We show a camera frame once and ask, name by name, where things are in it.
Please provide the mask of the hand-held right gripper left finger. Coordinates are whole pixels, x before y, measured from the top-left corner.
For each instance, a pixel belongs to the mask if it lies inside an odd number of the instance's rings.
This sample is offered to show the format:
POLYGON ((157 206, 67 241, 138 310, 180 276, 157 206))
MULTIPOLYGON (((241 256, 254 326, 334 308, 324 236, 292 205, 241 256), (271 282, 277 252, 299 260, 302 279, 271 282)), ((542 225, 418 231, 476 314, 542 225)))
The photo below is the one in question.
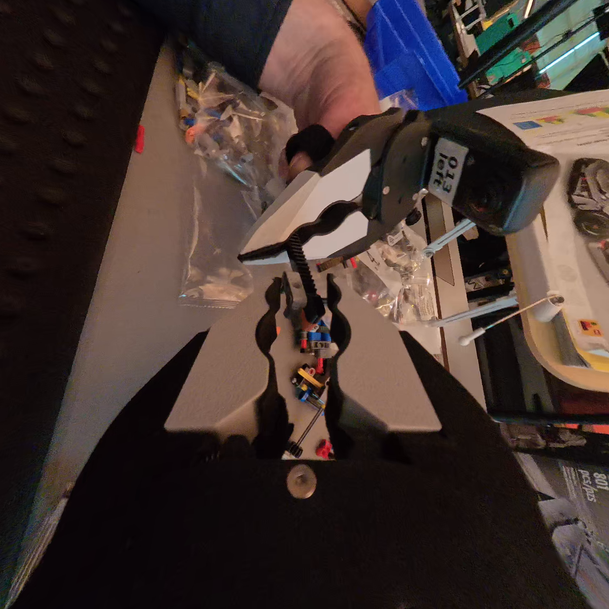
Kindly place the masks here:
POLYGON ((270 314, 271 342, 282 280, 272 278, 211 326, 164 423, 168 432, 258 433, 257 400, 267 388, 270 363, 256 329, 270 314))

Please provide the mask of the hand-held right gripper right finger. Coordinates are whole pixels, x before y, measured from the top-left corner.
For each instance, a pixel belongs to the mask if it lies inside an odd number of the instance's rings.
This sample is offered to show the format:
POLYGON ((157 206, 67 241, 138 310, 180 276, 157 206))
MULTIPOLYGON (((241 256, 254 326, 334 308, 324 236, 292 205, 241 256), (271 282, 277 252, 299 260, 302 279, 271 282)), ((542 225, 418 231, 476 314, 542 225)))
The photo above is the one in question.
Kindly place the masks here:
POLYGON ((400 332, 347 284, 326 276, 330 334, 328 422, 343 429, 427 433, 442 424, 400 332))

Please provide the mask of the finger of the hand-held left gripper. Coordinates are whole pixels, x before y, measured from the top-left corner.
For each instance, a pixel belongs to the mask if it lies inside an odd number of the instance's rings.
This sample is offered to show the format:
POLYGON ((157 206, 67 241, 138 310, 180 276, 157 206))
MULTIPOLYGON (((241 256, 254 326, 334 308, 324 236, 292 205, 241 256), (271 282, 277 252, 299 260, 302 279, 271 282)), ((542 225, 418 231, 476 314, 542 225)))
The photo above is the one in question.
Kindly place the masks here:
POLYGON ((245 262, 247 244, 253 246, 263 241, 262 236, 255 237, 254 233, 267 220, 270 220, 272 233, 286 236, 289 228, 315 221, 335 202, 356 202, 362 194, 370 168, 370 151, 364 150, 323 177, 311 170, 301 172, 248 232, 238 259, 245 262))
POLYGON ((245 246, 246 265, 280 264, 288 261, 287 246, 297 238, 307 261, 331 258, 338 251, 367 236, 369 220, 356 202, 335 202, 313 222, 289 228, 286 236, 272 233, 270 220, 265 221, 255 237, 263 241, 245 246))

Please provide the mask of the black gear rack assembly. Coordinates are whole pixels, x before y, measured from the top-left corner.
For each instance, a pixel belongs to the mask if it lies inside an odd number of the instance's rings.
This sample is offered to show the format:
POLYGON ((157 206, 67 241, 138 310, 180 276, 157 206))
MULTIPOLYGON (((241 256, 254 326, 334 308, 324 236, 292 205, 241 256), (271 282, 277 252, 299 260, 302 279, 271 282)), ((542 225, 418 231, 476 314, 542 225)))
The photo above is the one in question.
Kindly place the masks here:
POLYGON ((317 291, 298 234, 288 239, 286 252, 292 271, 284 272, 282 276, 286 302, 284 315, 296 327, 304 321, 316 323, 325 314, 324 300, 317 291))

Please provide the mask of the toy car set box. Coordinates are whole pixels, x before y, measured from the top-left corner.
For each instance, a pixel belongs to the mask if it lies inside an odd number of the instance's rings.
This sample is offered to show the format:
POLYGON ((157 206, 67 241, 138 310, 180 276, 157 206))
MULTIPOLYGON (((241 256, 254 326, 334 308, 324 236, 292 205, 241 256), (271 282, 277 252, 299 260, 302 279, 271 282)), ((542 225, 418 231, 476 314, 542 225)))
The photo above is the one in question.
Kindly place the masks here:
POLYGON ((504 437, 567 571, 591 607, 608 608, 608 438, 519 425, 504 437))

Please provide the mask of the person's left hand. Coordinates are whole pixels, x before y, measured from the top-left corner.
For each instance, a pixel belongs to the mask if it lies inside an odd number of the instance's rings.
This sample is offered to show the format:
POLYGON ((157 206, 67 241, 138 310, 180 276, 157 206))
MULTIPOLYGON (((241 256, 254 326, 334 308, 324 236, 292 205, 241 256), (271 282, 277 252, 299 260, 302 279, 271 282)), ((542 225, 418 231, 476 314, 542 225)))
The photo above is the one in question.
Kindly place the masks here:
POLYGON ((293 110, 299 132, 319 125, 334 139, 353 119, 381 112, 367 57, 327 1, 292 2, 258 88, 293 110))

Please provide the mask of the yellow grey axle subassembly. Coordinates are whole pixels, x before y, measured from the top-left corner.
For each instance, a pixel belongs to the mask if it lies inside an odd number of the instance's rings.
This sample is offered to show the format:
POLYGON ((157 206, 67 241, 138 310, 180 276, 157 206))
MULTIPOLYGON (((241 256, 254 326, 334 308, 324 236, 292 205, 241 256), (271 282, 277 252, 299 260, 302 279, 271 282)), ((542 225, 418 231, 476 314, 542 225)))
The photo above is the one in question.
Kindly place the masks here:
POLYGON ((303 455, 303 443, 315 424, 324 416, 328 380, 323 371, 323 359, 318 359, 318 366, 303 364, 294 372, 291 383, 295 398, 306 405, 312 412, 312 418, 296 440, 290 439, 285 447, 285 455, 299 459, 303 455))

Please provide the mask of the grey blue red subassembly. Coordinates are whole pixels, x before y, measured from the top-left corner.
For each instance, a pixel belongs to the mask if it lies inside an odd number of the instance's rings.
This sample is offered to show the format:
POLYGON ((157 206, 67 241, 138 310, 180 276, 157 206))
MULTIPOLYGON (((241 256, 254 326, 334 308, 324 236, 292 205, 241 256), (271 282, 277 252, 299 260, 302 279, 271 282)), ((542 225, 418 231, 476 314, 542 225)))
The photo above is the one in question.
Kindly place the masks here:
POLYGON ((304 321, 297 330, 297 344, 300 353, 315 358, 330 359, 337 352, 337 346, 331 338, 330 327, 323 319, 316 323, 304 321))

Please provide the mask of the blue plastic bin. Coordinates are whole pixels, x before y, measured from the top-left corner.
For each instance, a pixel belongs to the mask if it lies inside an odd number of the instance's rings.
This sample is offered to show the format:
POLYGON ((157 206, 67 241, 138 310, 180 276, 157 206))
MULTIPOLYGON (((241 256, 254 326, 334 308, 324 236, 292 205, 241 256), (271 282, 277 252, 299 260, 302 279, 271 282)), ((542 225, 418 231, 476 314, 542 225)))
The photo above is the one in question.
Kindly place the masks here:
POLYGON ((363 47, 380 100, 410 93, 422 111, 468 102, 457 71, 417 1, 377 1, 367 16, 363 47))

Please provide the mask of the white slotted stand leg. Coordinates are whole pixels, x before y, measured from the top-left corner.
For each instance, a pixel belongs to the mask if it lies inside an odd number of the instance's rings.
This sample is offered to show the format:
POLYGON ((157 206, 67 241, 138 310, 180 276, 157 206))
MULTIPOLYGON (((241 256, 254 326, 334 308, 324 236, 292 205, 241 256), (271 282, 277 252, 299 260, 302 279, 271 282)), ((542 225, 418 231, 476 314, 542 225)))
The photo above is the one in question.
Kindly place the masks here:
POLYGON ((439 252, 442 248, 448 245, 453 240, 456 240, 459 236, 468 232, 468 230, 476 228, 476 224, 469 219, 462 219, 458 223, 454 225, 454 227, 442 234, 437 239, 430 242, 425 248, 422 250, 422 256, 424 258, 431 258, 437 252, 439 252))
POLYGON ((502 311, 504 309, 514 308, 518 305, 518 297, 516 295, 507 296, 503 298, 496 299, 488 304, 483 306, 478 306, 475 309, 467 310, 460 312, 458 314, 453 314, 451 316, 429 320, 424 324, 427 327, 432 328, 443 328, 447 324, 451 324, 453 322, 460 322, 462 320, 471 319, 480 316, 486 316, 498 311, 502 311))

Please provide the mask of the black tripod pole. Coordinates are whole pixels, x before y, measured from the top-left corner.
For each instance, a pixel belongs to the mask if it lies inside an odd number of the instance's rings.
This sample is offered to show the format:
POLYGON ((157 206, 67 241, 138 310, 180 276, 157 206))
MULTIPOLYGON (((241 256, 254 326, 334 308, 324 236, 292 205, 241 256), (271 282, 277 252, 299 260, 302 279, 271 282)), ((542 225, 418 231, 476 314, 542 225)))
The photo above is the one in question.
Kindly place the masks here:
POLYGON ((508 88, 565 89, 598 58, 608 67, 608 1, 490 1, 458 14, 461 82, 474 95, 508 88))

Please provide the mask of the clear bag of mixed parts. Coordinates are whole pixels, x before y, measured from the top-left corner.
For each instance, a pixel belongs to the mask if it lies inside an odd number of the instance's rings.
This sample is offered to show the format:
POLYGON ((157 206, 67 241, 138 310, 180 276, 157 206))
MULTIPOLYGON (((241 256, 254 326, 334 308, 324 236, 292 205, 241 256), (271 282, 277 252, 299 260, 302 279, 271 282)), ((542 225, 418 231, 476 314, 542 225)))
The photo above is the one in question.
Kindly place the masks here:
POLYGON ((262 207, 273 202, 285 187, 279 165, 296 133, 293 111, 186 52, 179 57, 175 95, 179 126, 203 165, 223 171, 262 207))

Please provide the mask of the red flat object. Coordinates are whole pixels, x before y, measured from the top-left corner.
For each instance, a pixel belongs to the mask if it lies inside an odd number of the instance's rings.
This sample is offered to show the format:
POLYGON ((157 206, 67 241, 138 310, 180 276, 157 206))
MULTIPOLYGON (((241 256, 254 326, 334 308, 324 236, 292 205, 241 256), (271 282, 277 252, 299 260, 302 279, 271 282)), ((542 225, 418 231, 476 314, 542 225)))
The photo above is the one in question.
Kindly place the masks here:
POLYGON ((554 433, 555 430, 567 429, 571 432, 598 434, 603 438, 608 438, 607 424, 586 424, 577 422, 522 422, 508 421, 497 422, 501 430, 508 432, 510 436, 530 436, 542 435, 547 430, 554 433))

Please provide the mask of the instruction booklet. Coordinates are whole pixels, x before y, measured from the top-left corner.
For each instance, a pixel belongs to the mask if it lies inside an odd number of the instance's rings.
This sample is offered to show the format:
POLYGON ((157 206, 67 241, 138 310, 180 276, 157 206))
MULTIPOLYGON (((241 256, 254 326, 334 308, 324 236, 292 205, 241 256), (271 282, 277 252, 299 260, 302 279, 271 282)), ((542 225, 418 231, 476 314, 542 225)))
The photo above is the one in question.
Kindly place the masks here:
POLYGON ((559 362, 608 372, 608 90, 480 113, 559 162, 542 212, 513 243, 527 300, 563 299, 532 314, 554 324, 559 362))

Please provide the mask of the black perforated board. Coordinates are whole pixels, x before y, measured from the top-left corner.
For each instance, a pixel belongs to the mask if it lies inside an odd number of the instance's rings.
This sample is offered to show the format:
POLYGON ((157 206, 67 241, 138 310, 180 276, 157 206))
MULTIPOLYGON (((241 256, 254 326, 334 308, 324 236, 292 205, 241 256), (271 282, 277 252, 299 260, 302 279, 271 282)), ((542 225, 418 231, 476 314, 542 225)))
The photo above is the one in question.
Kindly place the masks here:
POLYGON ((32 484, 163 32, 134 1, 1 1, 1 483, 32 484))

